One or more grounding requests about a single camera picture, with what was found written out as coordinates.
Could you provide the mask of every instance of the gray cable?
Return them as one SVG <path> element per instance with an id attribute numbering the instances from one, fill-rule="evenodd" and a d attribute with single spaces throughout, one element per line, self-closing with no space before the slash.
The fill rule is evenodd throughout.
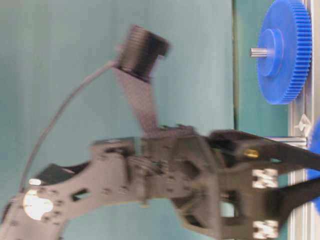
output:
<path id="1" fill-rule="evenodd" d="M 19 192 L 23 192 L 24 191 L 24 187 L 26 184 L 26 179 L 28 176 L 28 172 L 32 166 L 33 161 L 36 158 L 36 155 L 41 147 L 41 145 L 43 144 L 43 142 L 45 141 L 47 135 L 49 134 L 50 130 L 54 127 L 54 125 L 56 124 L 57 120 L 59 119 L 59 117 L 61 116 L 61 114 L 63 113 L 63 111 L 66 109 L 66 107 L 68 106 L 68 104 L 71 102 L 71 100 L 82 90 L 84 89 L 86 86 L 88 86 L 89 84 L 91 84 L 96 78 L 98 78 L 100 75 L 102 75 L 105 71 L 111 69 L 113 66 L 115 65 L 115 63 L 113 61 L 107 62 L 105 65 L 103 65 L 102 67 L 98 68 L 94 73 L 90 74 L 89 76 L 87 76 L 83 82 L 72 91 L 72 93 L 63 101 L 63 103 L 60 105 L 58 111 L 55 113 L 55 115 L 53 116 L 53 118 L 51 119 L 51 121 L 49 122 L 48 126 L 42 131 L 40 137 L 38 138 L 38 141 L 36 142 L 35 146 L 33 147 L 33 150 L 28 158 L 28 161 L 24 167 L 24 171 L 23 171 L 23 175 L 20 181 L 20 185 L 19 185 Z"/>

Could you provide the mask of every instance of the metal rod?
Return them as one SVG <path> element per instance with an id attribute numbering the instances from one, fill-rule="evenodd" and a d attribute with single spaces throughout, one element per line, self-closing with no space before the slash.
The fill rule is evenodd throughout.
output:
<path id="1" fill-rule="evenodd" d="M 251 48 L 250 56 L 252 58 L 266 58 L 268 56 L 267 48 Z"/>
<path id="2" fill-rule="evenodd" d="M 304 136 L 267 136 L 266 138 L 303 149 L 308 145 L 307 138 Z"/>

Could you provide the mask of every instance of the teal wall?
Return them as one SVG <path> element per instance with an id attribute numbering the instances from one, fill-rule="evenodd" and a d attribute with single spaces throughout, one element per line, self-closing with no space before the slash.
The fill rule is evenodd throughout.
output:
<path id="1" fill-rule="evenodd" d="M 234 0 L 234 105 L 236 128 L 259 136 L 288 135 L 288 107 L 269 105 L 260 93 L 256 60 L 249 57 L 257 46 L 260 27 L 273 0 Z M 279 183 L 286 185 L 286 175 Z M 287 227 L 280 240 L 288 239 Z"/>
<path id="2" fill-rule="evenodd" d="M 201 134 L 234 127 L 231 0 L 2 0 L 0 208 L 16 193 L 33 144 L 62 99 L 115 57 L 130 24 L 172 43 L 154 81 L 159 121 Z M 140 136 L 111 72 L 70 105 L 32 173 L 88 159 L 94 140 Z M 168 201 L 99 209 L 72 221 L 66 240 L 207 239 L 183 229 Z"/>

